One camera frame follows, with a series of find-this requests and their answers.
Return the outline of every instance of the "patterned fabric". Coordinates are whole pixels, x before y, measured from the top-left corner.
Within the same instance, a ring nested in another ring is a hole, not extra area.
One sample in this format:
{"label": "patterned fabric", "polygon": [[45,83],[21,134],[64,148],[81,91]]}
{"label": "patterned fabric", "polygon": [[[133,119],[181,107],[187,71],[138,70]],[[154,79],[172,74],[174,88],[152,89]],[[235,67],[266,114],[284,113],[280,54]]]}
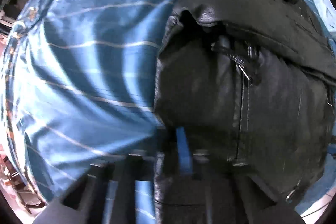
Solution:
{"label": "patterned fabric", "polygon": [[[96,159],[155,151],[163,137],[152,113],[156,57],[174,2],[29,0],[21,12],[0,79],[1,140],[46,200]],[[144,188],[139,197],[149,201]],[[151,205],[139,204],[138,222],[149,223]]]}

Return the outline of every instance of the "black cable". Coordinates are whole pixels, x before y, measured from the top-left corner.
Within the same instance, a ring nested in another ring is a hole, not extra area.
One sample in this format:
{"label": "black cable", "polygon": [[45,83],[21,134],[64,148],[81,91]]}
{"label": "black cable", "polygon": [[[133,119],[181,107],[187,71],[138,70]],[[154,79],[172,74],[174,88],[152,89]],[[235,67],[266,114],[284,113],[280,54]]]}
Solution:
{"label": "black cable", "polygon": [[312,215],[313,213],[316,213],[318,212],[319,210],[323,209],[325,206],[329,205],[330,202],[328,202],[327,204],[323,205],[321,208],[317,209],[316,211],[313,211],[312,213],[308,214],[308,215],[305,215],[305,216],[302,216],[301,218],[304,218],[304,217],[307,217],[309,215]]}

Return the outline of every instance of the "floor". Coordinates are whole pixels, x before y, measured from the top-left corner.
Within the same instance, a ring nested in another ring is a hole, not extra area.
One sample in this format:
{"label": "floor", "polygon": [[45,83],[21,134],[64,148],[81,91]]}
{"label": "floor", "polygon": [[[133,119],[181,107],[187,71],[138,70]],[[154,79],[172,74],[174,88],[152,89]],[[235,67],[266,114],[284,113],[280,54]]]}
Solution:
{"label": "floor", "polygon": [[325,196],[316,201],[307,211],[301,215],[306,224],[314,224],[319,219],[335,193],[336,187],[331,189]]}

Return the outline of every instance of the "black leather jacket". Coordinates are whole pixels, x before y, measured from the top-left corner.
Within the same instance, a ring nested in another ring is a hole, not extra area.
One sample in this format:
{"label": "black leather jacket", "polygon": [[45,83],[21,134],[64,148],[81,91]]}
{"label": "black leather jacket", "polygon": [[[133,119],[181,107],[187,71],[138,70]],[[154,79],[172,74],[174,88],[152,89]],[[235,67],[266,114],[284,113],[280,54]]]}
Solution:
{"label": "black leather jacket", "polygon": [[178,0],[163,45],[155,111],[165,125],[183,126],[216,170],[243,162],[298,203],[322,175],[335,118],[335,57],[306,3]]}

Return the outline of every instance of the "blue striped fabric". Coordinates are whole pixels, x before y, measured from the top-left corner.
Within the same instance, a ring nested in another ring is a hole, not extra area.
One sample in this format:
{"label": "blue striped fabric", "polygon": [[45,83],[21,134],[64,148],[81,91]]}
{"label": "blue striped fabric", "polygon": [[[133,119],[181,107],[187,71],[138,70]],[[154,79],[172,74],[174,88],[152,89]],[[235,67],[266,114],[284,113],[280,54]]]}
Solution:
{"label": "blue striped fabric", "polygon": [[[95,159],[155,151],[156,56],[175,1],[29,0],[23,9],[4,56],[1,122],[11,161],[46,200]],[[150,185],[138,187],[138,223],[153,223]]]}

